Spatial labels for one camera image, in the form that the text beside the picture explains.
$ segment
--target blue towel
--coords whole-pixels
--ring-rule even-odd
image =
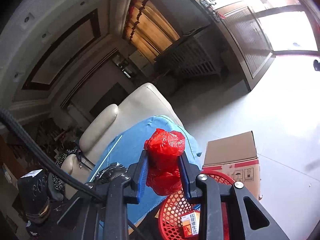
[[[137,163],[145,141],[152,136],[156,131],[156,128],[161,128],[166,131],[175,130],[181,132],[186,138],[185,152],[189,162],[197,165],[201,170],[198,160],[201,151],[196,140],[183,127],[176,125],[169,117],[165,115],[155,115],[137,123],[127,131],[116,136],[102,153],[99,161],[95,165],[95,169],[91,172],[88,181],[94,176],[97,169],[100,171],[111,163],[119,162],[126,168],[132,163]],[[146,187],[139,205],[128,204],[128,219],[133,223],[137,223],[165,198],[166,197],[164,196],[158,196],[151,187]]]

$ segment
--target beige sofa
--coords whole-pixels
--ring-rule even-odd
[[[166,115],[177,125],[183,126],[169,102],[151,83],[146,83],[132,92],[119,106],[105,108],[90,124],[80,139],[80,149],[93,163],[97,163],[108,144],[120,133],[153,115]],[[90,170],[80,166],[76,156],[70,155],[61,168],[72,177],[85,183]],[[75,189],[66,185],[66,197],[71,198]]]

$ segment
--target silver bolt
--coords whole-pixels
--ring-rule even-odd
[[[237,181],[237,182],[235,182],[235,187],[240,189],[240,188],[243,188],[244,185],[241,181]]]
[[[88,186],[89,188],[93,188],[94,183],[93,182],[87,182],[85,183],[86,186]]]
[[[121,179],[127,180],[130,179],[130,177],[127,174],[121,174]]]
[[[207,180],[207,178],[208,178],[208,176],[205,175],[205,174],[199,174],[199,175],[198,175],[198,179],[199,179],[199,180]]]

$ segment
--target red plastic bag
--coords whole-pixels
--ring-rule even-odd
[[[144,149],[148,152],[149,168],[146,185],[160,196],[176,193],[181,189],[177,159],[185,149],[185,138],[177,131],[167,132],[157,128]]]

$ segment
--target curtain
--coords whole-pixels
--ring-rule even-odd
[[[153,64],[180,37],[150,0],[131,0],[124,38]]]

